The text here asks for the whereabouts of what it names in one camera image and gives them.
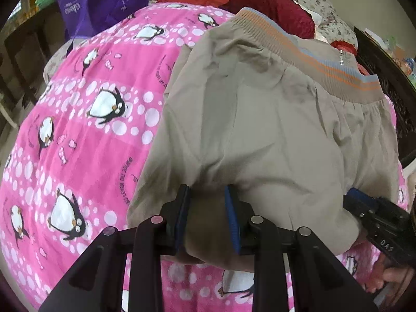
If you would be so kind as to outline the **person's right hand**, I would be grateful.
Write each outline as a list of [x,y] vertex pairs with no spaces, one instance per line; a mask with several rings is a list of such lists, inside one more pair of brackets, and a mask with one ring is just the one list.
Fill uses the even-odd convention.
[[380,254],[379,258],[373,265],[369,279],[365,283],[365,291],[375,293],[381,289],[386,283],[393,284],[390,295],[401,296],[407,289],[415,276],[415,270],[411,267],[395,268],[387,267],[388,259],[384,254]]

